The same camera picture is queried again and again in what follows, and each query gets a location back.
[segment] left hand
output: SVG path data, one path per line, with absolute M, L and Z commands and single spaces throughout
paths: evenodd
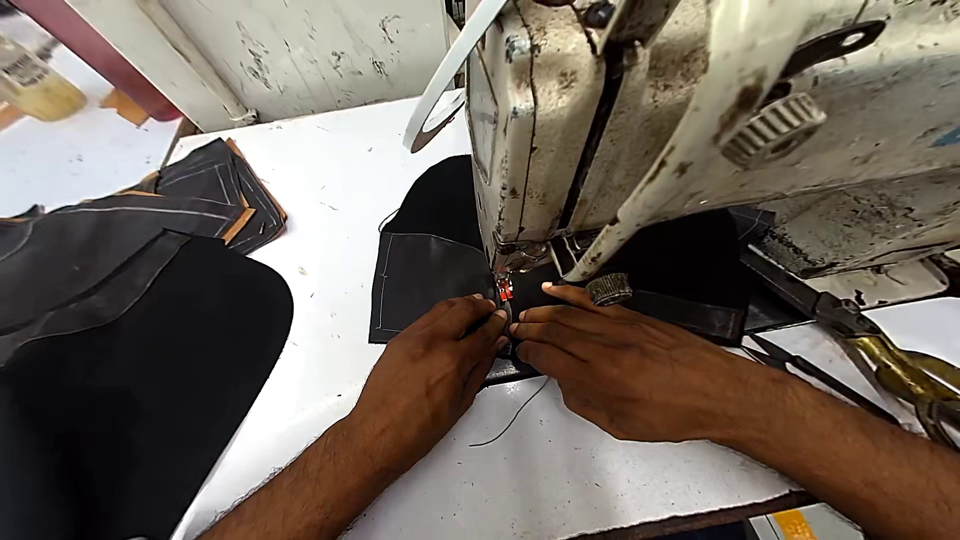
M 376 362 L 345 420 L 392 473 L 413 467 L 473 404 L 509 341 L 501 335 L 507 314 L 494 309 L 479 294 L 444 300 L 392 339 Z

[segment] metal tool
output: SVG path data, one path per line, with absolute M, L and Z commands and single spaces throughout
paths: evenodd
M 960 451 L 944 427 L 948 422 L 960 429 L 960 369 L 897 347 L 855 302 L 817 291 L 757 253 L 748 251 L 741 260 L 764 285 L 826 328 L 874 387 L 912 404 L 930 439 Z
M 829 389 L 840 394 L 844 398 L 847 398 L 854 405 L 857 405 L 867 412 L 873 414 L 880 420 L 885 420 L 894 426 L 900 425 L 900 421 L 897 420 L 897 417 L 890 414 L 874 402 L 868 400 L 859 392 L 853 390 L 840 380 L 837 380 L 831 374 L 813 365 L 806 358 L 802 356 L 791 355 L 777 344 L 758 335 L 751 334 L 750 337 L 752 337 L 757 345 L 766 351 L 765 354 L 755 349 L 751 349 L 750 347 L 743 347 L 743 350 L 746 351 L 748 355 L 753 356 L 756 360 L 785 372 L 787 371 L 787 364 L 790 364 L 800 370 L 801 373 L 809 375 L 812 378 L 822 382 Z

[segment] white hose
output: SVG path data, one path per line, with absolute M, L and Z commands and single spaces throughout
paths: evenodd
M 461 92 L 443 111 L 434 116 L 427 126 L 427 119 L 430 112 L 437 106 L 440 96 L 444 94 L 450 81 L 460 66 L 467 61 L 467 57 L 477 41 L 487 32 L 493 20 L 500 14 L 500 10 L 509 0 L 483 0 L 468 19 L 460 35 L 450 45 L 450 50 L 446 52 L 444 60 L 440 62 L 440 67 L 430 79 L 430 84 L 426 86 L 417 108 L 410 117 L 410 123 L 407 124 L 407 131 L 403 134 L 403 146 L 411 153 L 419 152 L 426 146 L 433 137 L 437 136 L 441 129 L 453 120 L 453 115 L 464 105 L 465 95 Z

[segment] forearm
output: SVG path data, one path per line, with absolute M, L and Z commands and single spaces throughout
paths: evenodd
M 347 417 L 234 508 L 201 540 L 336 538 L 403 471 Z
M 960 455 L 772 370 L 717 442 L 780 471 L 877 538 L 955 538 Z

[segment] white wall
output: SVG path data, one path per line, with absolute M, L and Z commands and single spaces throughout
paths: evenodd
M 227 112 L 133 0 L 67 0 L 205 131 Z M 164 0 L 266 121 L 422 93 L 446 52 L 443 0 Z

